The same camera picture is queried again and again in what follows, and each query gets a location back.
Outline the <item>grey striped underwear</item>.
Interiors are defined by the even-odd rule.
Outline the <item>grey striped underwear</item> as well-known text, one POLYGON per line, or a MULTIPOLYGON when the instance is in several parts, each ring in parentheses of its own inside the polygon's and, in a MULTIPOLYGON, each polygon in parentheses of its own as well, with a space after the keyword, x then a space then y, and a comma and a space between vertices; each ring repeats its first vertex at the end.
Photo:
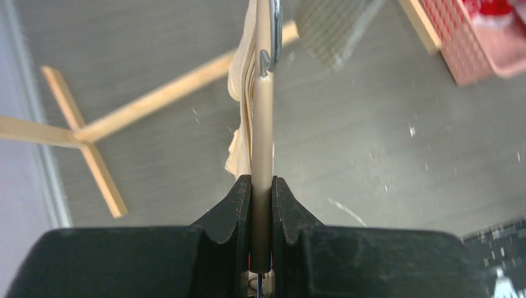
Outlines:
POLYGON ((300 1, 294 21, 306 51, 329 71, 340 71, 384 5, 381 0, 300 1))

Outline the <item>beige underwear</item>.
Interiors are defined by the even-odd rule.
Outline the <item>beige underwear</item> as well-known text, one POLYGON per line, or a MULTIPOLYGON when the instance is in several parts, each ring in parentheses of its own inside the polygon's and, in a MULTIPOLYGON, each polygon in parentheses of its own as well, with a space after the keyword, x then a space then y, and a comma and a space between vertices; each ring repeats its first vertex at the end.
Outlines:
POLYGON ((251 174, 253 89, 256 70, 257 2, 249 1, 243 35, 228 70, 228 92, 239 104, 240 125, 229 145, 225 170, 236 179, 251 174))

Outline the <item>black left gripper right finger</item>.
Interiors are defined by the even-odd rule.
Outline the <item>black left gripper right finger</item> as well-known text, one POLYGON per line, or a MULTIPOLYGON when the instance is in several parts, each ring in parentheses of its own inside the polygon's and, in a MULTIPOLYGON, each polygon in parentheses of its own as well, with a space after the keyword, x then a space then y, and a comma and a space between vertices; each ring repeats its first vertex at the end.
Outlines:
POLYGON ((321 223, 283 178, 271 187, 274 297, 486 297, 459 238, 321 223))

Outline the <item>near pink basket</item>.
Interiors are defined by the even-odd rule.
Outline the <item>near pink basket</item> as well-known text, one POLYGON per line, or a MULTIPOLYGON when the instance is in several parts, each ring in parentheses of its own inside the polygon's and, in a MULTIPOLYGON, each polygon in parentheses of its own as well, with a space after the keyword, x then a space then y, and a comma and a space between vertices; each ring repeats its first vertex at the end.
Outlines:
POLYGON ((462 1, 421 1, 440 37, 440 52, 459 86, 525 72, 525 24, 502 29, 473 25, 462 1))

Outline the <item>red underwear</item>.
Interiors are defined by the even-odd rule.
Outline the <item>red underwear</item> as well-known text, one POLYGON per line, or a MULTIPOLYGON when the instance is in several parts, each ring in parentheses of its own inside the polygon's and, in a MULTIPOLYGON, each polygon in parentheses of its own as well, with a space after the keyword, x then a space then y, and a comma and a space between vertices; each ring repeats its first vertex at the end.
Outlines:
POLYGON ((463 0, 474 27, 503 29, 522 19, 515 7, 517 1, 508 0, 463 0))

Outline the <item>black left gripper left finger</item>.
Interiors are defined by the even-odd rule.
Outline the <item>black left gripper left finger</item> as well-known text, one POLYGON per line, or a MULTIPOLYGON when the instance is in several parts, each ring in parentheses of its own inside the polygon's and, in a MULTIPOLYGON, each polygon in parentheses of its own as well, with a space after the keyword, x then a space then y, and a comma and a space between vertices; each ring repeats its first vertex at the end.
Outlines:
POLYGON ((188 226, 62 228, 40 237, 8 297, 246 297, 251 178, 188 226))

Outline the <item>wooden clothes rack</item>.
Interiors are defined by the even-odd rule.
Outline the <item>wooden clothes rack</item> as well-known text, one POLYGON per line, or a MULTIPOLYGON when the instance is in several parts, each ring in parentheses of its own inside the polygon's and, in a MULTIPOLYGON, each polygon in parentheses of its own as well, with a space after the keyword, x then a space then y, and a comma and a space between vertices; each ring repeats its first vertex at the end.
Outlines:
POLYGON ((70 128, 62 129, 2 116, 1 138, 80 149, 110 213, 115 218, 123 217, 127 215, 128 209, 94 145, 95 142, 222 78, 227 74, 234 53, 231 50, 89 125, 84 123, 61 73, 52 67, 43 66, 41 70, 44 77, 70 128))

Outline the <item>wooden hanger of beige underwear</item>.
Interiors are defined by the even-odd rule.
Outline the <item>wooden hanger of beige underwear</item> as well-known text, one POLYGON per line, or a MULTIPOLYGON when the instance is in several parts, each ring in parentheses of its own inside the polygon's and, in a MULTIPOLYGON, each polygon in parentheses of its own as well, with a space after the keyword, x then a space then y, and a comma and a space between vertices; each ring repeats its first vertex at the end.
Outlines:
POLYGON ((256 2, 256 73, 253 91, 250 270, 264 274, 271 263, 274 71, 282 46, 280 1, 256 2))

